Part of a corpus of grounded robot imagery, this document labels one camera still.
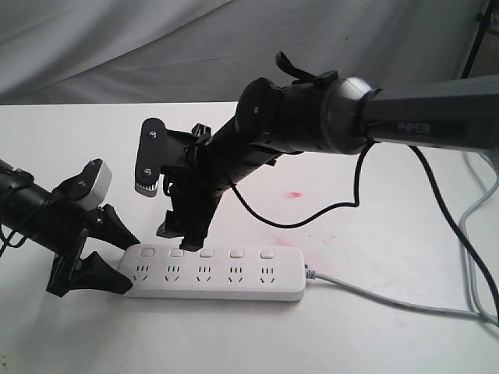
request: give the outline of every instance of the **white power strip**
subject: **white power strip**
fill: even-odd
[[[209,298],[294,302],[305,292],[297,248],[230,246],[187,252],[167,245],[132,245],[119,263],[133,298]]]

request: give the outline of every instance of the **white table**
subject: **white table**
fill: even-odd
[[[0,108],[0,158],[52,189],[103,158],[113,172],[107,203],[142,242],[169,207],[133,190],[140,126],[162,118],[172,129],[217,129],[235,105],[145,104]],[[461,156],[425,150],[458,218],[480,192]],[[490,183],[493,174],[474,158]],[[356,157],[282,157],[240,183],[254,208],[293,222],[352,198]],[[302,197],[287,198],[288,192]],[[416,157],[404,146],[375,146],[361,180],[361,207],[283,231],[255,221],[231,192],[206,244],[285,244],[314,269],[407,302],[465,309],[458,241],[437,208]],[[469,222],[475,247],[499,280],[494,197]],[[116,264],[122,251],[89,240]],[[128,299],[99,291],[44,291],[52,254],[28,242],[0,259],[0,372],[22,373],[469,373],[497,372],[498,334],[479,323],[378,305],[325,284],[296,304]],[[480,279],[485,306],[493,303]]]

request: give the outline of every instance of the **red stain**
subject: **red stain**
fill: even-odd
[[[283,246],[283,247],[293,247],[293,243],[291,243],[291,241],[289,241],[286,238],[275,238],[274,239],[274,244],[275,245],[280,245],[280,246]]]
[[[302,197],[303,194],[301,192],[287,192],[285,194],[285,197],[287,199],[298,199],[299,197]]]

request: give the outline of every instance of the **power strip switch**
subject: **power strip switch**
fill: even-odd
[[[187,252],[168,245],[132,245],[118,271],[131,298],[207,298],[295,302],[305,292],[305,264],[297,248],[208,247]]]

